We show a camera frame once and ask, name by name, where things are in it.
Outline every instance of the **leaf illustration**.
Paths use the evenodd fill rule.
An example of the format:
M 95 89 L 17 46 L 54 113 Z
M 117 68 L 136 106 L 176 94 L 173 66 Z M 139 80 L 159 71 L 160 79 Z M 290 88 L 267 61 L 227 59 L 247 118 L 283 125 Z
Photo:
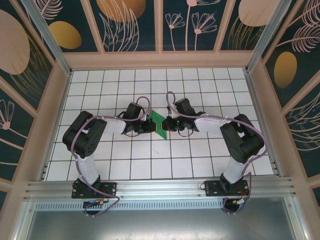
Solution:
M 34 0 L 44 19 L 53 20 L 63 6 L 61 0 Z
M 304 6 L 302 21 L 308 26 L 317 25 L 320 22 L 320 0 L 308 0 Z

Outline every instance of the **purple cable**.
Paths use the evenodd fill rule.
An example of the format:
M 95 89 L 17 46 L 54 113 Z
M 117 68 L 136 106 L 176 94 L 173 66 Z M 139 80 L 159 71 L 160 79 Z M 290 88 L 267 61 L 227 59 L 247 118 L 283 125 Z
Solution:
M 95 192 L 97 192 L 97 193 L 99 193 L 99 194 L 101 194 L 101 195 L 103 195 L 103 196 L 105 196 L 105 197 L 112 198 L 112 199 L 117 199 L 117 200 L 116 200 L 113 204 L 111 204 L 107 209 L 105 209 L 105 210 L 103 210 L 103 211 L 100 211 L 100 212 L 98 212 L 97 214 L 94 214 L 94 215 L 89 215 L 89 214 L 87 213 L 87 209 L 88 209 L 90 206 L 92 206 L 93 204 L 88 205 L 88 206 L 84 209 L 84 213 L 86 214 L 87 217 L 90 216 L 90 217 L 94 218 L 95 216 L 100 216 L 100 215 L 104 214 L 104 213 L 107 212 L 110 208 L 112 208 L 115 204 L 117 204 L 117 203 L 120 201 L 120 198 L 119 198 L 118 196 L 114 196 L 114 195 L 107 194 L 107 193 L 104 193 L 104 192 L 102 192 L 102 191 L 99 191 L 98 189 L 96 189 L 96 188 L 94 188 L 93 186 L 91 186 L 90 183 L 85 179 L 85 177 L 83 176 L 83 174 L 82 174 L 82 172 L 81 172 L 81 170 L 80 170 L 80 168 L 79 168 L 78 155 L 75 154 L 75 150 L 74 150 L 74 148 L 75 148 L 75 143 L 76 143 L 76 141 L 77 141 L 80 133 L 81 133 L 81 132 L 85 129 L 85 127 L 86 127 L 92 120 L 94 120 L 94 119 L 119 119 L 119 120 L 123 120 L 123 121 L 125 121 L 125 122 L 134 122 L 134 121 L 138 121 L 138 120 L 142 119 L 142 118 L 143 118 L 144 116 L 146 116 L 146 115 L 149 113 L 149 111 L 151 110 L 151 104 L 150 104 L 150 100 L 149 100 L 147 97 L 145 97 L 145 96 L 139 97 L 139 98 L 136 100 L 136 103 L 138 103 L 138 101 L 139 101 L 140 99 L 146 99 L 147 102 L 148 102 L 148 108 L 147 108 L 147 110 L 145 111 L 145 113 L 144 113 L 142 116 L 137 117 L 137 118 L 134 118 L 134 119 L 124 119 L 124 118 L 121 118 L 121 117 L 118 117 L 118 116 L 93 116 L 93 117 L 89 118 L 89 119 L 82 125 L 82 127 L 80 127 L 79 131 L 76 133 L 76 135 L 75 135 L 75 137 L 74 137 L 74 139 L 73 139 L 73 142 L 72 142 L 71 148 L 70 148 L 70 152 L 71 152 L 71 154 L 72 154 L 72 155 L 74 156 L 74 158 L 75 158 L 75 166 L 76 166 L 76 169 L 77 169 L 80 177 L 81 177 L 82 180 L 84 181 L 84 183 L 87 184 L 87 186 L 88 186 L 89 188 L 91 188 L 93 191 L 95 191 Z
M 213 119 L 219 119 L 219 120 L 224 120 L 224 121 L 232 121 L 232 122 L 235 122 L 235 123 L 238 123 L 238 124 L 241 124 L 241 125 L 244 125 L 252 130 L 254 130 L 264 141 L 264 144 L 265 144 L 265 150 L 262 154 L 258 155 L 258 156 L 254 156 L 253 158 L 251 158 L 245 165 L 241 175 L 245 174 L 246 172 L 246 169 L 249 167 L 250 163 L 252 163 L 254 160 L 257 160 L 259 158 L 261 158 L 262 156 L 266 155 L 266 153 L 268 152 L 268 149 L 269 149 L 269 144 L 268 144 L 268 141 L 266 139 L 266 137 L 260 132 L 258 131 L 255 127 L 251 126 L 250 124 L 246 123 L 246 122 L 243 122 L 243 121 L 240 121 L 240 120 L 237 120 L 237 119 L 234 119 L 234 118 L 229 118 L 229 117 L 223 117 L 223 116 L 216 116 L 216 115 L 206 115 L 206 116 L 189 116 L 189 115 L 184 115 L 184 114 L 181 114 L 179 113 L 177 110 L 175 110 L 173 107 L 171 107 L 170 105 L 170 102 L 169 102 L 169 94 L 172 94 L 173 95 L 173 103 L 176 102 L 176 96 L 175 94 L 172 92 L 172 91 L 168 91 L 165 95 L 165 99 L 166 99 L 166 103 L 168 104 L 169 108 L 171 109 L 172 112 L 174 112 L 175 114 L 179 115 L 179 116 L 182 116 L 182 117 L 185 117 L 185 118 L 190 118 L 190 119 L 205 119 L 205 118 L 213 118 Z M 252 174 L 251 172 L 249 172 L 247 175 L 245 176 L 248 176 L 249 175 L 249 183 L 250 183 L 250 187 L 249 187 L 249 195 L 248 197 L 250 198 L 250 194 L 251 194 L 251 182 L 252 182 Z M 228 209 L 225 208 L 225 204 L 226 204 L 226 201 L 228 200 L 228 198 L 225 198 L 223 200 L 223 205 L 222 205 L 222 210 L 225 212 L 225 213 L 231 213 L 231 211 L 229 211 Z M 237 213 L 241 212 L 244 208 L 244 206 L 239 210 L 237 211 Z

